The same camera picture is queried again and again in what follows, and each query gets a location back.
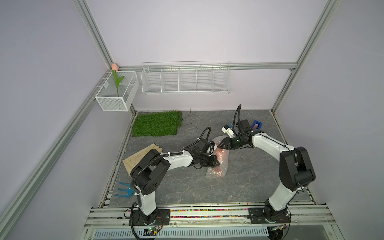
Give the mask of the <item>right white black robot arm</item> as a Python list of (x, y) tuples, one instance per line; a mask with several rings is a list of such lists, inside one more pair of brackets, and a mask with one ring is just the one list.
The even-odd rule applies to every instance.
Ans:
[(277, 189), (266, 200), (263, 210), (250, 211), (251, 219), (262, 218), (267, 223), (276, 223), (290, 216), (288, 204), (299, 191), (303, 191), (316, 179), (316, 174), (309, 153), (304, 147), (293, 147), (259, 129), (253, 130), (248, 120), (240, 119), (241, 108), (242, 105), (238, 105), (232, 127), (222, 128), (228, 136), (219, 143), (218, 148), (258, 148), (279, 162), (280, 183)]

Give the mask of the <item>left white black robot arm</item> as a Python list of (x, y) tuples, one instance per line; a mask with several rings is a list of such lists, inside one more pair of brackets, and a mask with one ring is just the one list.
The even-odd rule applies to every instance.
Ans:
[(153, 224), (160, 217), (156, 203), (156, 189), (160, 186), (166, 173), (181, 167), (195, 169), (214, 168), (220, 165), (214, 155), (216, 144), (209, 140), (211, 128), (203, 130), (192, 144), (179, 152), (160, 153), (150, 150), (130, 172), (130, 187), (137, 196), (137, 208), (132, 209), (132, 218), (138, 218), (145, 225)]

